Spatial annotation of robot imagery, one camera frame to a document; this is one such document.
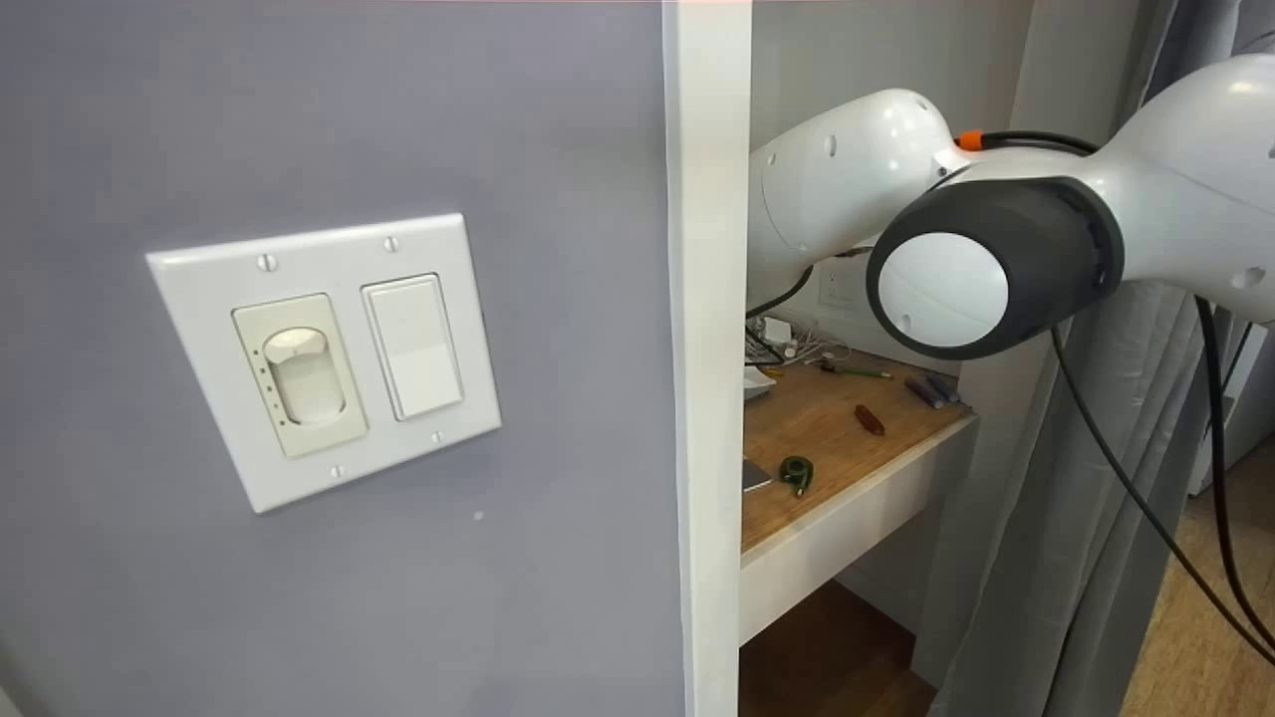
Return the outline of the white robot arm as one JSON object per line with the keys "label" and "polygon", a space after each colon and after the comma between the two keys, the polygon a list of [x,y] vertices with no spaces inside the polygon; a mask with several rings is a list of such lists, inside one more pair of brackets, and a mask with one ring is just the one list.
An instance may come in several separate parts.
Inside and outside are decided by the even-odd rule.
{"label": "white robot arm", "polygon": [[868,256],[876,321],[934,358],[1009,352],[1123,283],[1275,317],[1275,61],[1209,63],[1090,154],[969,147],[885,87],[752,151],[747,291]]}

